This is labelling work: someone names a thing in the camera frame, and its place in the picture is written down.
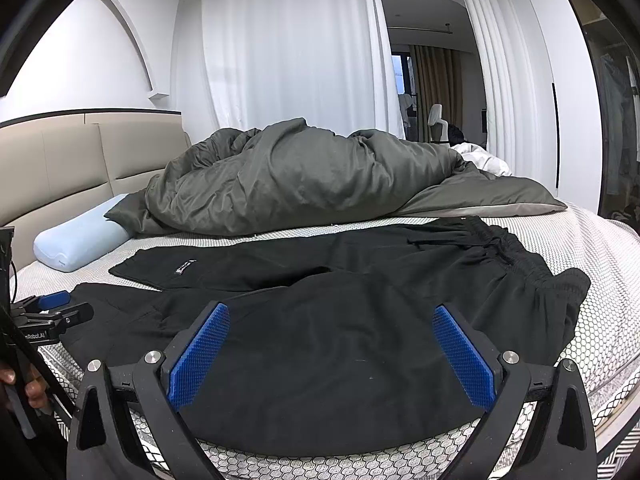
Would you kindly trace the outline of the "black pants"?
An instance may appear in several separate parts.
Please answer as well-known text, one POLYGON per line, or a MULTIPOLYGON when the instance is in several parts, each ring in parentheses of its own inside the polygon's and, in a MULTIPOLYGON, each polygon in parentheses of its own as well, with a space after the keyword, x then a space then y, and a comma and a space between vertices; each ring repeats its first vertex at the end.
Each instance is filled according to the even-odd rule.
POLYGON ((381 226, 229 247, 140 250, 80 284, 93 318, 63 336, 80 365, 137 362, 208 304, 230 332, 181 414, 195 437, 253 454, 362 454, 477 419, 432 315, 458 310, 501 350, 551 365, 590 287, 553 274, 518 238, 477 218, 381 226))

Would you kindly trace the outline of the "light blue pillow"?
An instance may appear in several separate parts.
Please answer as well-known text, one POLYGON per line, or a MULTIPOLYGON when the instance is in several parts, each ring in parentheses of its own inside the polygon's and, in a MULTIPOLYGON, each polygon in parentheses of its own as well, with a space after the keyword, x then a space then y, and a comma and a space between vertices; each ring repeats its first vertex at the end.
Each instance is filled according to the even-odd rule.
POLYGON ((74 272, 130 240, 131 233, 105 217, 126 194, 119 194, 80 214, 40 232, 34 240, 36 259, 49 268, 74 272))

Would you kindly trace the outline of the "beige upholstered headboard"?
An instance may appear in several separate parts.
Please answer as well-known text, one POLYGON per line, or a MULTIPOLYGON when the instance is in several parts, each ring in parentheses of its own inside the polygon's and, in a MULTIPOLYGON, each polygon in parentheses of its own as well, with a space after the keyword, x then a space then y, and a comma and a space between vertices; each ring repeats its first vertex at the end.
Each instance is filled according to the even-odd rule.
POLYGON ((120 194, 145 188, 191 141, 172 110, 88 108, 1 124, 1 224, 13 261, 36 260, 36 236, 120 194))

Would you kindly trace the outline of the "dark grey duvet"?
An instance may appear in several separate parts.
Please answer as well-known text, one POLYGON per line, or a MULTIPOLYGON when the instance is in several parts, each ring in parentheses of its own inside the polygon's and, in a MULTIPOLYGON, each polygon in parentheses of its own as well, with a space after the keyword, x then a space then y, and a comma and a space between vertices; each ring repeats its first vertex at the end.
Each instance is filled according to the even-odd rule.
POLYGON ((375 129, 339 136, 295 118, 214 132, 105 217, 134 235, 243 237, 387 217, 529 217, 565 208, 542 184, 495 176, 443 145, 375 129))

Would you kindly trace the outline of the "white garment on bed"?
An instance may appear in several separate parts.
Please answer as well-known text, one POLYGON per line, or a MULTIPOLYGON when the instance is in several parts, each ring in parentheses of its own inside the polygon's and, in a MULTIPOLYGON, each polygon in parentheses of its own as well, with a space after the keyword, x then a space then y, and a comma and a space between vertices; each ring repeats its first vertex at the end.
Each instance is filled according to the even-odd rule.
POLYGON ((464 160, 472 162, 479 170, 489 172, 497 177, 512 176, 512 171, 504 160, 491 155, 478 144, 462 142, 453 145, 451 148, 459 153, 464 160))

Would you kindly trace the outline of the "white sheer curtain right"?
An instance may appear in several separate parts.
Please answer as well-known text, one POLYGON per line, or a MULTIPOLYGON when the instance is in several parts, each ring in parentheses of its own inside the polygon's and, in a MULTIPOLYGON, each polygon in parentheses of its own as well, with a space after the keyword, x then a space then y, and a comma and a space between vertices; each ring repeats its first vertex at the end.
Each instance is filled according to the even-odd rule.
POLYGON ((532 66, 512 0, 463 0, 486 94, 487 149, 514 174, 541 179, 532 66))

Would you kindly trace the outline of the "white sheer curtain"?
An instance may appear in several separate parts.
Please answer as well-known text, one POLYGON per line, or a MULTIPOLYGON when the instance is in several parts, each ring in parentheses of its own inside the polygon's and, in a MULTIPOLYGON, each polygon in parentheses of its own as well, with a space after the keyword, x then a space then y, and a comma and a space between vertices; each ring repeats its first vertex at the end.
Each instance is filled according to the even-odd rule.
POLYGON ((514 174, 541 179, 532 66, 512 0, 463 0, 486 94, 487 149, 514 174))
POLYGON ((218 126, 405 135, 382 0, 201 0, 201 16, 218 126))

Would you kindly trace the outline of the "white sheer curtain left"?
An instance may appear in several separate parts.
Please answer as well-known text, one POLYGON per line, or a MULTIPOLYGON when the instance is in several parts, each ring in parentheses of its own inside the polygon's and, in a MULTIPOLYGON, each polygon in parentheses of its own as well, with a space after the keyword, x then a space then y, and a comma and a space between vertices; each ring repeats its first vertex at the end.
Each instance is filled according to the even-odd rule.
POLYGON ((201 0, 201 16, 218 126, 405 135, 382 0, 201 0))

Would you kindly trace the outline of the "white chair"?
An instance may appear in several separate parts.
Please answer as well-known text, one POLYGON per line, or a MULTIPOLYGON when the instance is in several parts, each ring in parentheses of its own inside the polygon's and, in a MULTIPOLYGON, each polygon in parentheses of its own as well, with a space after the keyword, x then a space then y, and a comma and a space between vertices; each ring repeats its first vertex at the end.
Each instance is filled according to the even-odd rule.
POLYGON ((448 122, 442 118, 442 104, 433 104, 427 117, 427 129, 433 143, 448 143, 448 122))

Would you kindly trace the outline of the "white wardrobe door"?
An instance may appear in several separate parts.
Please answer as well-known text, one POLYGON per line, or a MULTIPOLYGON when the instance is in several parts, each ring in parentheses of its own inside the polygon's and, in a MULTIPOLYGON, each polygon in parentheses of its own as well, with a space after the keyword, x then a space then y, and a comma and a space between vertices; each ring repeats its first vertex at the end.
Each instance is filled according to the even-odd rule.
POLYGON ((532 176, 594 214, 600 206, 602 125, 597 81, 570 0, 511 0, 532 77, 532 176))

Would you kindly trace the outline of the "brown curtain far room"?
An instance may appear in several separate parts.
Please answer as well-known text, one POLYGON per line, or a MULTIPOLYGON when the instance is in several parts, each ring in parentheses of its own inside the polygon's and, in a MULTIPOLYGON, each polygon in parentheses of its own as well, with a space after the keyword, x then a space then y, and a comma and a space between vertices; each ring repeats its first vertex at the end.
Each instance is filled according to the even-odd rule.
POLYGON ((410 56, 416 80, 419 139, 428 140, 427 119, 434 104, 442 104, 442 118, 461 127, 463 88, 460 53, 439 47, 411 46, 410 56))

